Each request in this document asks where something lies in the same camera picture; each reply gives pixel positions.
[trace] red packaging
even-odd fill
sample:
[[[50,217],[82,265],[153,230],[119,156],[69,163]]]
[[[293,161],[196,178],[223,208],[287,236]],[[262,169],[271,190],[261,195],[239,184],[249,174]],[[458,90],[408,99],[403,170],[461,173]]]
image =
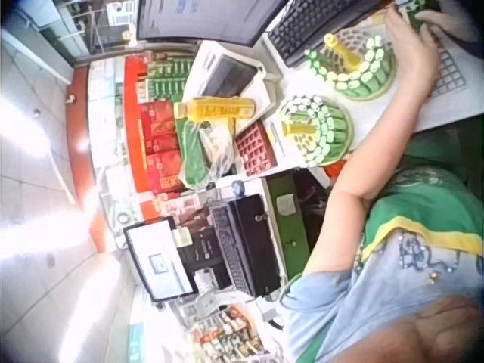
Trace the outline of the red packaging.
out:
[[[182,158],[178,150],[147,155],[146,161],[148,179],[153,193],[168,193],[183,188],[182,181],[178,179],[182,168]]]
[[[144,140],[146,154],[162,153],[164,151],[178,150],[176,134],[162,134],[151,140]]]
[[[151,140],[167,132],[175,133],[175,117],[170,101],[147,102],[141,104],[140,109],[145,140]]]

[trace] small yellow bottle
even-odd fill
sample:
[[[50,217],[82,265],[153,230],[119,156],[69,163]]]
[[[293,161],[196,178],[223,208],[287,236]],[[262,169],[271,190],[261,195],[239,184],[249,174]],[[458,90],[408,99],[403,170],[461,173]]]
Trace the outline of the small yellow bottle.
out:
[[[338,39],[333,34],[326,34],[323,38],[324,43],[329,48],[333,49],[336,53],[338,53],[341,58],[343,59],[346,68],[350,72],[354,72],[358,70],[358,67],[361,63],[361,58],[354,52],[350,51],[347,47],[344,46],[341,42],[338,42]]]
[[[176,119],[187,117],[194,122],[225,117],[251,119],[256,112],[256,105],[249,98],[204,97],[189,102],[175,102],[173,111]]]

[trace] computer monitor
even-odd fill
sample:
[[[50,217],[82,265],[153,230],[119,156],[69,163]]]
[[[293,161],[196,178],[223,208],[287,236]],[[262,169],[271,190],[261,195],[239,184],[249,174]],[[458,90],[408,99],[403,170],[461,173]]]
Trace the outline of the computer monitor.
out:
[[[210,39],[252,46],[287,0],[141,0],[138,40]]]
[[[129,252],[154,303],[198,293],[177,251],[172,217],[139,222],[123,229]]]

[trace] green display stand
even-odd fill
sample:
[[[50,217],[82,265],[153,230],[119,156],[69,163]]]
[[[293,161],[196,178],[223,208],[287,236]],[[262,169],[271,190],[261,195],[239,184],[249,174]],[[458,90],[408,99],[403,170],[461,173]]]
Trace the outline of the green display stand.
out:
[[[290,280],[303,272],[309,259],[309,245],[303,215],[297,201],[295,201],[296,212],[289,216],[283,216],[278,212],[277,201],[279,197],[287,194],[293,194],[297,198],[296,186],[292,175],[267,178],[266,181],[281,238],[287,278]]]

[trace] paper label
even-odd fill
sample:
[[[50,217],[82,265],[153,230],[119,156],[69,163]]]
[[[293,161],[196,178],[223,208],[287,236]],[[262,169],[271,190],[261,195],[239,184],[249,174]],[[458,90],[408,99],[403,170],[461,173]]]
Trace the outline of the paper label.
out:
[[[286,194],[277,199],[277,208],[279,214],[282,216],[290,216],[296,212],[296,205],[294,204],[294,194]]]

